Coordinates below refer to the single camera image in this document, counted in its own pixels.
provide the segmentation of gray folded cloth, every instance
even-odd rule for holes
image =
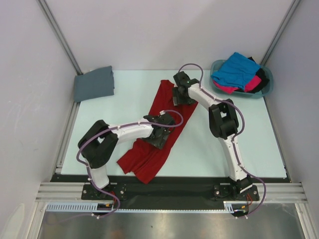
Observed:
[[[74,101],[114,95],[112,66],[98,68],[74,79]]]

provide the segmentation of metal frame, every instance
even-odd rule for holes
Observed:
[[[48,20],[48,23],[52,27],[52,30],[54,31],[55,35],[57,36],[57,39],[59,40],[63,50],[65,51],[67,57],[69,58],[70,62],[72,63],[72,66],[74,67],[77,75],[81,75],[82,71],[70,49],[70,46],[68,45],[57,21],[55,20],[52,11],[50,10],[47,2],[45,0],[37,0],[39,3],[40,8],[42,9],[46,19]],[[274,36],[266,54],[263,57],[263,60],[261,61],[261,64],[265,65],[267,61],[269,60],[272,52],[274,51],[274,48],[276,47],[281,35],[283,34],[285,28],[287,27],[290,19],[292,18],[293,14],[295,13],[297,7],[299,6],[301,0],[294,0],[288,9],[288,12],[286,16],[284,17],[276,35]],[[64,135],[62,138],[62,141],[60,143],[60,150],[58,151],[57,157],[56,157],[56,164],[55,164],[55,170],[53,173],[59,174],[61,172],[61,168],[63,165],[63,160],[65,157],[66,149],[70,140],[71,132],[75,123],[75,119],[77,116],[77,112],[79,109],[80,104],[74,103],[72,105],[69,119],[64,131]],[[275,134],[277,133],[276,128],[273,125],[273,129]],[[97,202],[101,201],[83,201],[81,200],[82,190],[85,183],[42,183],[38,192],[38,195],[36,197],[35,202],[35,209],[34,209],[34,215],[33,220],[30,224],[30,228],[27,232],[26,238],[28,239],[35,239],[38,237],[38,234],[40,232],[41,222],[44,216],[44,212],[49,205],[50,209],[58,209],[60,211],[67,211],[70,210],[70,207],[67,207],[67,205],[74,205],[78,206],[75,207],[79,212],[85,211],[87,208],[82,207],[81,205],[88,205],[90,204],[92,207],[96,205]],[[260,196],[263,194],[263,186],[261,184],[256,184],[258,187],[258,191],[260,193]],[[304,230],[304,234],[306,238],[317,238],[318,233],[316,231],[316,228],[314,224],[312,223],[313,220],[311,218],[309,205],[307,202],[307,198],[305,195],[305,192],[302,188],[301,183],[267,183],[267,196],[264,203],[295,203],[296,209],[298,210],[299,218]],[[229,201],[224,202],[225,205],[225,211],[230,212],[229,205],[238,203],[237,201]],[[157,210],[119,210],[119,212],[158,212]],[[215,210],[199,210],[196,211],[196,213],[216,213]]]

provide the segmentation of white table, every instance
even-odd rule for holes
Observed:
[[[176,71],[114,71],[115,94],[80,105],[61,174],[83,175],[85,167],[76,161],[77,143],[97,120],[108,124],[135,122],[147,115],[160,80],[173,81]],[[186,71],[190,78],[200,77],[200,71]],[[209,85],[209,71],[204,72],[203,85]],[[263,99],[231,98],[242,111],[246,128],[238,137],[243,162],[256,176],[286,178],[284,165],[276,143]],[[124,175],[116,161],[132,147],[133,141],[117,145],[109,162],[109,175]],[[157,176],[227,177],[228,167],[219,141],[211,134],[208,112],[198,105],[172,148]]]

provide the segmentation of pile of clothes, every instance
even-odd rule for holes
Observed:
[[[231,55],[211,78],[216,87],[229,94],[234,91],[256,93],[269,83],[260,65],[252,57],[247,58],[238,52]]]

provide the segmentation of pink cloth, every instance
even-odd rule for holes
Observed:
[[[226,93],[233,93],[234,91],[238,90],[237,87],[230,87],[230,86],[222,86],[220,84],[218,84],[217,82],[213,81],[215,86],[217,86],[219,89],[221,89],[222,91],[226,92]]]
[[[260,82],[261,79],[258,76],[254,76],[254,78],[245,86],[245,92],[252,91]]]

